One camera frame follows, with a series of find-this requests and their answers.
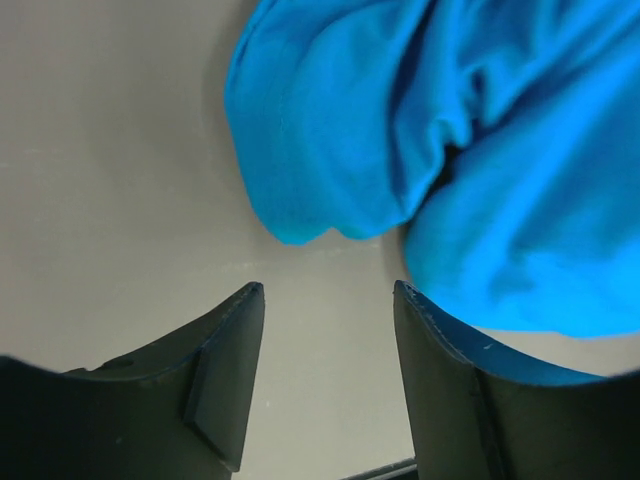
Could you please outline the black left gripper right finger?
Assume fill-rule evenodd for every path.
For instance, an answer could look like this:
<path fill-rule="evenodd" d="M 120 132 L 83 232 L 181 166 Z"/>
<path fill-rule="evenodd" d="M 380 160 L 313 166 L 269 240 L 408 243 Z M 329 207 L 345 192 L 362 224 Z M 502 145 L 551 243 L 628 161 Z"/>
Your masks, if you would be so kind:
<path fill-rule="evenodd" d="M 422 479 L 635 479 L 639 375 L 561 367 L 394 287 L 394 326 Z"/>

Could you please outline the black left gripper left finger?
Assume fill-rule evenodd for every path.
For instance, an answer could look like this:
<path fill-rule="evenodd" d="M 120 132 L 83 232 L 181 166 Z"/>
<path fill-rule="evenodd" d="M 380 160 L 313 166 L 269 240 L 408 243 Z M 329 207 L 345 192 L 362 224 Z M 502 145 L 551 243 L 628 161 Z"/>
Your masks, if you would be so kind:
<path fill-rule="evenodd" d="M 5 479 L 228 479 L 241 466 L 264 288 L 94 370 L 1 360 Z"/>

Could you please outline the blue t shirt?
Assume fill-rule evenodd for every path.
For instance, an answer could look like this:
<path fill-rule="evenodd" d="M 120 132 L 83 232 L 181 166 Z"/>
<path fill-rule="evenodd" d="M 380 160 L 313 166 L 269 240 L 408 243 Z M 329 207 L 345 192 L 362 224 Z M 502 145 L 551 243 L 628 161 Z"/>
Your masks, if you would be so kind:
<path fill-rule="evenodd" d="M 461 321 L 638 331 L 637 2 L 262 1 L 225 107 L 281 242 L 404 227 Z"/>

